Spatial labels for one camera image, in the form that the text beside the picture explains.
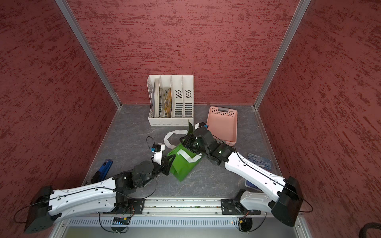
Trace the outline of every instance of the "pink basket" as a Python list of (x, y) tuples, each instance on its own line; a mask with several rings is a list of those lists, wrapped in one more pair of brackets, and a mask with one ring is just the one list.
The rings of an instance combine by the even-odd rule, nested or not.
[(210, 107), (208, 114), (208, 130), (227, 145), (237, 142), (237, 110), (224, 107)]

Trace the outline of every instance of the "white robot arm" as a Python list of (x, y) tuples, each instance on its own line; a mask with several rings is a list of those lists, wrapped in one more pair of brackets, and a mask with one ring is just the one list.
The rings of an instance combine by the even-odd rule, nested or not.
[[(203, 125), (194, 132), (190, 125), (188, 135), (180, 141), (184, 147), (205, 155), (216, 165), (225, 162), (227, 170), (247, 179), (267, 195), (259, 198), (255, 193), (240, 190), (233, 200), (237, 211), (242, 214), (250, 210), (271, 212), (282, 223), (294, 226), (303, 202), (296, 179), (285, 179), (258, 167), (234, 148), (218, 143)], [(128, 194), (135, 192), (137, 187), (144, 187), (159, 173), (168, 175), (175, 158), (174, 155), (162, 156), (162, 144), (154, 144), (152, 147), (154, 155), (151, 160), (143, 161), (132, 170), (104, 181), (65, 190), (52, 190), (51, 186), (42, 188), (29, 209), (24, 232), (39, 232), (63, 219), (95, 212), (124, 214), (132, 201), (141, 203), (142, 206), (139, 207), (143, 207), (144, 199), (134, 199)]]

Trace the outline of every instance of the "green shopping bag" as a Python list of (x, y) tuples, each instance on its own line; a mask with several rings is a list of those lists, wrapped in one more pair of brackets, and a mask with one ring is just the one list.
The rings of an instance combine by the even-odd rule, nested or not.
[(191, 158), (194, 158), (195, 156), (197, 156), (197, 154), (191, 152), (190, 150), (185, 148), (182, 144), (179, 144), (171, 152), (167, 154), (167, 155), (176, 155), (172, 163), (172, 167), (169, 171), (181, 182), (185, 179), (185, 177), (189, 174), (189, 172), (192, 171), (194, 166), (196, 166), (201, 161), (202, 158), (197, 160), (196, 162), (190, 163), (181, 155), (181, 152), (179, 152), (180, 150), (183, 150)]

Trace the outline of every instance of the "white strap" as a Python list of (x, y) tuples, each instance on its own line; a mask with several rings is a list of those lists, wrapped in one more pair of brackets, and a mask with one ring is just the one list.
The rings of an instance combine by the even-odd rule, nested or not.
[(175, 131), (171, 131), (171, 132), (168, 132), (165, 136), (164, 136), (164, 144), (170, 148), (170, 149), (174, 149), (176, 146), (175, 145), (171, 145), (171, 143), (169, 143), (168, 141), (168, 138), (171, 137), (173, 134), (188, 134), (188, 131), (187, 130), (175, 130)]
[(177, 151), (178, 155), (182, 155), (189, 163), (194, 163), (197, 160), (201, 159), (201, 155), (196, 155), (195, 157), (191, 158), (185, 151), (179, 150)]

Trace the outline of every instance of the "blue notebook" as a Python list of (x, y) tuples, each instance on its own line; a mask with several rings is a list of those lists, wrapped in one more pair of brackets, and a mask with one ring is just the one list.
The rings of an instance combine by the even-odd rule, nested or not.
[[(247, 160), (252, 162), (253, 164), (258, 165), (262, 169), (265, 169), (265, 170), (271, 172), (271, 160), (257, 156), (257, 155), (253, 155), (250, 153), (247, 155)], [(250, 183), (247, 180), (245, 182), (245, 187), (249, 187), (249, 188), (255, 189), (259, 192), (262, 192), (257, 186), (255, 186), (254, 184)]]

